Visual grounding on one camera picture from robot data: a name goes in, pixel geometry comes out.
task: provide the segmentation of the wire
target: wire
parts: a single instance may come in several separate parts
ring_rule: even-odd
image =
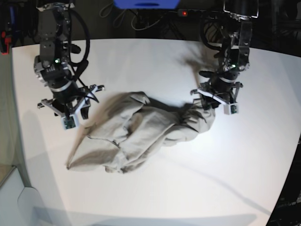
[[[219,26],[219,27],[217,27],[217,26],[215,26],[215,24],[213,23],[213,27],[215,28],[215,31],[214,31],[214,29],[208,34],[208,40],[210,41],[210,42],[217,42],[217,37],[216,37],[216,35],[217,35],[217,33],[220,31],[220,27],[221,26]]]
[[[86,91],[88,91],[93,96],[92,99],[99,103],[99,101],[98,101],[97,97],[94,95],[94,93],[91,92],[91,90],[88,88],[88,86],[86,86],[80,78],[79,78],[79,82],[86,89]]]
[[[109,16],[109,14],[111,13],[112,9],[114,7],[114,2],[109,3],[108,5],[106,5],[105,7],[103,7],[100,11],[99,11],[99,16],[101,18],[106,18]],[[126,9],[124,9],[113,21],[113,27],[114,28],[119,28],[124,20],[124,17],[126,15]]]
[[[297,41],[298,34],[299,34],[299,32],[296,32],[295,41]]]
[[[74,70],[73,66],[70,65],[70,68],[71,68],[73,74],[75,74],[75,70]],[[93,97],[92,99],[93,99],[94,101],[96,101],[96,102],[99,103],[97,97],[94,95],[94,93],[91,92],[91,90],[88,88],[88,86],[86,86],[86,85],[84,84],[84,82],[83,82],[80,78],[78,78],[78,81],[79,81],[80,84],[84,87],[84,89],[85,89],[88,93],[91,94],[91,96]]]
[[[144,28],[135,28],[134,25],[133,25],[133,22],[134,22],[135,18],[137,17],[137,15],[136,15],[136,16],[133,17],[133,19],[132,19],[132,21],[131,21],[131,26],[132,26],[132,28],[133,28],[135,31],[144,31],[144,30],[146,30],[146,29],[149,29],[149,28],[155,26],[157,23],[159,23],[159,22],[161,21],[161,19],[162,19],[165,15],[166,15],[166,14],[164,14],[163,16],[161,16],[159,20],[157,20],[156,22],[154,22],[153,24],[151,24],[151,25],[149,25],[149,26],[147,26],[147,27],[144,27]]]
[[[180,36],[180,39],[182,40],[187,40],[186,37],[179,31],[179,28],[174,24],[173,21],[171,21],[172,26],[174,27],[175,31],[178,33]]]
[[[206,47],[208,47],[208,48],[210,48],[212,50],[221,51],[222,50],[221,47],[210,45],[208,43],[208,39],[206,38],[206,32],[204,32],[204,29],[205,29],[206,24],[209,23],[209,22],[205,22],[205,19],[206,19],[206,17],[207,17],[208,14],[209,14],[209,11],[204,12],[203,16],[201,18],[201,21],[200,21],[200,37],[201,37],[201,40],[202,40],[203,44]]]
[[[137,13],[135,13],[133,10],[131,10],[131,9],[128,9],[128,11],[129,11],[129,12],[131,12],[132,14],[134,14],[135,16],[138,16],[138,14],[137,14]]]
[[[172,33],[174,34],[174,36],[175,36],[177,39],[181,39],[181,38],[179,37],[179,34],[177,33],[176,29],[174,28],[174,26],[171,24],[170,21],[168,22],[168,26],[169,26],[169,30],[172,31]]]
[[[71,26],[72,26],[71,15],[73,15],[79,21],[79,23],[82,26],[82,28],[84,30],[84,33],[85,33],[86,49],[85,49],[85,54],[84,54],[83,59],[78,63],[72,62],[71,61],[71,51],[69,50],[70,65],[73,66],[73,67],[78,67],[81,63],[83,63],[84,61],[86,61],[88,59],[88,55],[89,55],[89,52],[90,52],[90,33],[89,33],[87,25],[85,24],[85,21],[81,18],[81,16],[76,11],[71,9],[70,6],[68,7],[68,13],[70,15],[69,16],[70,17],[70,35],[69,35],[69,40],[68,40],[69,46],[71,46],[71,31],[72,31],[72,28],[71,28]]]
[[[207,27],[206,30],[204,31],[205,36],[207,36],[207,33],[208,33],[209,29],[212,28],[212,26],[213,26],[213,23],[210,22],[210,25],[208,25],[208,27]]]
[[[72,99],[73,97],[76,97],[76,98],[78,98],[78,97],[80,97],[80,98],[88,98],[88,99],[91,99],[91,100],[94,100],[95,101],[95,99],[93,98],[93,97],[89,97],[89,96],[85,96],[85,95],[74,95],[74,96],[72,96],[72,97],[70,97],[70,99]]]
[[[69,111],[67,104],[64,104],[64,112],[65,112],[65,116],[66,116],[67,120],[69,120],[70,119],[70,111]]]

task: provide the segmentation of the black cable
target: black cable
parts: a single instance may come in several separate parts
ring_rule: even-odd
[[[203,44],[206,47],[208,47],[208,48],[210,48],[212,50],[221,51],[221,49],[222,49],[221,47],[213,46],[213,45],[210,45],[208,43],[208,40],[207,40],[206,35],[204,33],[205,19],[206,19],[207,16],[208,16],[208,11],[206,11],[206,12],[203,13],[203,16],[202,16],[201,21],[200,21],[200,37],[201,37],[201,40],[202,40]]]
[[[70,119],[70,111],[69,111],[67,104],[64,104],[64,112],[65,112],[65,116],[66,116],[67,120],[69,120]]]
[[[174,27],[175,31],[178,33],[180,36],[180,39],[186,40],[186,37],[180,32],[179,28],[174,24],[173,21],[171,21],[172,26]]]
[[[88,30],[88,27],[87,27],[85,21],[81,18],[81,16],[76,11],[74,11],[73,9],[68,7],[68,13],[69,13],[69,20],[70,20],[70,28],[69,28],[70,35],[69,35],[69,38],[68,38],[68,45],[71,47],[71,32],[72,32],[72,18],[71,18],[71,16],[74,16],[79,21],[79,23],[82,26],[82,28],[84,30],[84,33],[85,33],[86,49],[85,49],[85,54],[84,54],[83,59],[78,63],[72,62],[71,61],[71,51],[69,50],[70,65],[73,66],[73,67],[78,67],[81,63],[83,63],[84,61],[86,61],[88,59],[88,55],[89,55],[89,52],[90,52],[90,33],[89,33],[89,30]]]
[[[172,33],[174,34],[174,36],[177,38],[177,39],[181,39],[179,36],[178,36],[178,33],[176,32],[175,28],[172,26],[172,24],[170,23],[170,21],[168,22],[168,26],[169,26],[169,30],[172,31]]]
[[[206,39],[207,39],[207,37],[209,38],[209,35],[207,35],[207,33],[208,33],[209,29],[212,28],[212,26],[213,26],[213,23],[211,22],[210,25],[208,25],[208,27],[207,27],[206,30],[204,31],[204,34],[205,34]]]
[[[85,95],[74,95],[74,96],[72,96],[72,97],[70,97],[70,99],[72,99],[73,97],[75,97],[75,98],[77,98],[77,97],[80,97],[80,98],[88,98],[88,99],[91,99],[91,100],[94,100],[95,101],[95,99],[93,98],[93,97],[89,97],[89,96],[85,96]]]
[[[129,11],[129,12],[131,12],[132,14],[134,14],[135,16],[138,16],[138,14],[137,14],[137,13],[135,13],[133,10],[131,10],[131,9],[128,9],[128,11]]]
[[[212,29],[212,31],[208,34],[208,40],[210,42],[214,42],[213,38],[217,35],[217,33],[219,31],[219,27],[216,27],[214,24],[213,24],[213,27],[215,28],[215,30]]]
[[[213,40],[213,42],[215,42],[215,43],[217,43],[218,40],[220,39],[220,34],[221,34],[220,29],[221,29],[221,26],[219,26],[219,27],[217,28],[216,34],[214,34],[214,40]]]
[[[298,34],[299,34],[299,32],[296,32],[295,41],[297,41]]]
[[[74,68],[73,68],[71,65],[70,65],[70,68],[71,68],[73,74],[75,74],[76,72],[75,72]],[[81,83],[81,85],[84,87],[84,89],[85,89],[88,93],[91,94],[91,96],[93,97],[93,100],[96,101],[97,103],[99,103],[97,97],[94,95],[94,93],[91,92],[91,90],[88,88],[88,86],[86,86],[80,78],[78,78],[78,81]]]
[[[161,31],[161,37],[163,37],[164,39],[166,39],[165,35],[167,34],[167,32],[169,31],[168,27],[164,27],[163,29],[160,30]]]
[[[93,96],[93,100],[99,103],[99,101],[98,101],[97,97],[94,95],[94,93],[91,92],[91,90],[88,88],[88,86],[86,86],[80,78],[79,78],[79,82],[86,89],[86,91],[88,91]]]

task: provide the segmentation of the beige cloth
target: beige cloth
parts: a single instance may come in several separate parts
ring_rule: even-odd
[[[99,165],[107,172],[127,173],[140,167],[161,146],[193,140],[208,131],[214,109],[194,104],[180,117],[151,106],[144,93],[128,93],[106,113],[108,120],[91,128],[67,161],[71,170],[92,170]]]

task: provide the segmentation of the black cable bundle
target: black cable bundle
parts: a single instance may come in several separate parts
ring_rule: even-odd
[[[221,23],[217,19],[208,19],[209,14],[210,14],[210,11],[205,11],[202,15],[202,18],[200,21],[200,37],[201,37],[203,44],[206,47],[213,49],[213,50],[221,51],[221,49],[222,49],[221,47],[213,46],[213,45],[209,44],[209,41],[206,37],[209,29],[212,28],[212,26],[214,26],[215,23],[218,23],[219,27],[216,27],[216,32],[215,32],[214,36],[216,36],[218,34],[219,29],[221,27]]]
[[[186,37],[180,32],[179,28],[174,24],[172,20],[169,20],[168,26],[177,39],[187,40]]]
[[[79,78],[82,75],[82,73],[85,71],[85,69],[88,67],[88,64],[89,64],[87,59],[88,59],[88,56],[89,56],[89,53],[90,53],[90,33],[89,33],[89,30],[88,30],[88,27],[87,27],[85,21],[81,18],[81,16],[76,11],[71,9],[70,6],[71,5],[69,4],[69,6],[68,6],[68,15],[69,15],[70,24],[69,24],[69,37],[68,37],[68,56],[69,56],[69,64],[70,64],[70,67],[71,67],[72,72],[74,74],[73,79],[74,79],[74,81],[78,80],[81,83],[81,85],[85,88],[85,90],[88,93],[90,93],[91,96],[92,96],[92,97],[88,97],[86,95],[86,96],[83,96],[83,97],[88,97],[88,98],[96,101],[97,103],[99,103],[97,97],[90,91],[90,89]],[[84,30],[84,33],[85,33],[85,40],[86,40],[86,48],[85,48],[85,53],[84,53],[83,59],[78,63],[72,62],[72,60],[71,60],[72,16],[74,16],[79,21],[80,25],[82,26],[82,28]]]

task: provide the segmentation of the white table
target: white table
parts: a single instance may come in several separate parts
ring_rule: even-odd
[[[84,42],[75,42],[84,49]],[[301,132],[301,59],[252,49],[239,80],[240,114],[216,111],[207,133],[164,147],[136,172],[100,167],[68,171],[81,133],[37,103],[52,97],[36,79],[39,46],[13,49],[16,103],[33,187],[58,226],[264,226],[284,185]],[[93,40],[87,85],[105,85],[90,118],[121,92],[144,91],[166,104],[191,103],[200,66],[214,62],[200,43],[179,40]],[[72,56],[73,61],[82,57]]]

